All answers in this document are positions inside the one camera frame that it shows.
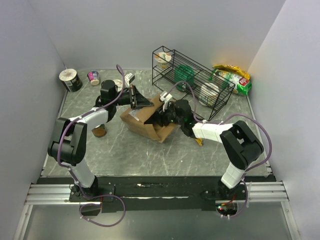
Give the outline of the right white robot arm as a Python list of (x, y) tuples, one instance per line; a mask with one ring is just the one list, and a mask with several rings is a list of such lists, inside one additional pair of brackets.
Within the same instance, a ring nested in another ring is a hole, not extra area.
[(246, 170), (264, 152), (263, 144), (242, 120), (225, 124), (195, 119), (186, 99), (151, 102), (147, 107), (151, 108), (151, 115), (147, 117), (149, 122), (160, 127), (178, 125), (187, 137), (210, 140), (223, 145), (229, 159), (229, 165), (218, 187), (218, 193), (223, 199), (228, 200), (236, 194), (236, 187)]

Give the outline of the brown cardboard express box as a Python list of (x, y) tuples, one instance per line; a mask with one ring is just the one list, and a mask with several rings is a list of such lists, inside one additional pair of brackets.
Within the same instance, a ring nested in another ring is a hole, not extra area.
[(144, 124), (144, 122), (152, 116), (157, 109), (162, 108), (163, 103), (160, 102), (159, 98), (160, 93), (158, 93), (153, 99), (150, 99), (150, 101), (154, 103), (154, 106), (143, 107), (139, 110), (132, 110), (131, 108), (128, 108), (120, 115), (120, 118), (131, 132), (163, 143), (178, 125), (175, 123), (170, 123), (168, 126)]

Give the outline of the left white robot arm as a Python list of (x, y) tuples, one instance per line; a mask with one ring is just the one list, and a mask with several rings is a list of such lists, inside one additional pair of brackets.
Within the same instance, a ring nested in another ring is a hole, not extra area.
[(60, 117), (55, 121), (47, 153), (61, 167), (67, 168), (74, 184), (87, 201), (94, 201), (99, 195), (98, 179), (85, 160), (88, 132), (110, 122), (117, 112), (117, 106), (124, 105), (136, 110), (153, 107), (154, 103), (133, 84), (118, 92), (113, 80), (105, 80), (101, 83), (95, 106), (90, 111), (73, 118)]

